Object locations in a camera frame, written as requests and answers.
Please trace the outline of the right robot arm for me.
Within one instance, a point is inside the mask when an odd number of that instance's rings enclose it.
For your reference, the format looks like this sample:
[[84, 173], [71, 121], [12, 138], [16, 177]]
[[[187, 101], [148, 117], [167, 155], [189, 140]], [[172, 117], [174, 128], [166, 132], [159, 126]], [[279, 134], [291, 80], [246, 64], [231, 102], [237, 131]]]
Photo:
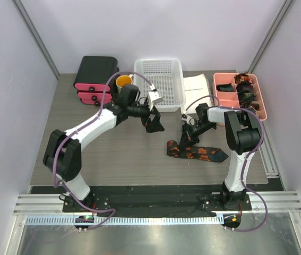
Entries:
[[[222, 183], [221, 192], [219, 195], [202, 197], [204, 210], [241, 210], [246, 202], [246, 177], [250, 161], [263, 142], [262, 122], [249, 109], [210, 107], [203, 103], [195, 110], [198, 119], [194, 124], [190, 123], [187, 116], [183, 116], [180, 141], [167, 142], [167, 156], [212, 163], [222, 163], [229, 158], [229, 170]], [[215, 129], [219, 123], [225, 127], [230, 155], [220, 148], [198, 145], [199, 136]]]

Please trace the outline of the black orange floral tie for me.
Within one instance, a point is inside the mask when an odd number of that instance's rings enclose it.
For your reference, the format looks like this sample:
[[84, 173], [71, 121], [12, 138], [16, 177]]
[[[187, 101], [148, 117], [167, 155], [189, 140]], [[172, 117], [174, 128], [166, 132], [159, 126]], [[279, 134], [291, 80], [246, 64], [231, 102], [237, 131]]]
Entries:
[[169, 157], [181, 159], [198, 159], [206, 162], [222, 163], [229, 156], [220, 148], [215, 147], [186, 147], [179, 149], [178, 143], [169, 140], [166, 145], [166, 153]]

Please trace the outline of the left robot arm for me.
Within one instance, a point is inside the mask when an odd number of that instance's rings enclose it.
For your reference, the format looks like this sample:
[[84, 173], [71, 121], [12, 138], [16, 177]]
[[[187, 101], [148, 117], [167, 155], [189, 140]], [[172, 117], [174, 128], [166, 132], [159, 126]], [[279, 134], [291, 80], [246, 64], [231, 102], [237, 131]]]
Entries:
[[164, 131], [155, 107], [162, 100], [159, 91], [151, 86], [143, 104], [136, 100], [138, 94], [138, 87], [128, 84], [94, 116], [65, 132], [56, 129], [49, 137], [42, 162], [51, 170], [54, 185], [62, 184], [82, 212], [96, 212], [94, 194], [80, 173], [82, 151], [89, 143], [129, 117], [140, 118], [148, 133]]

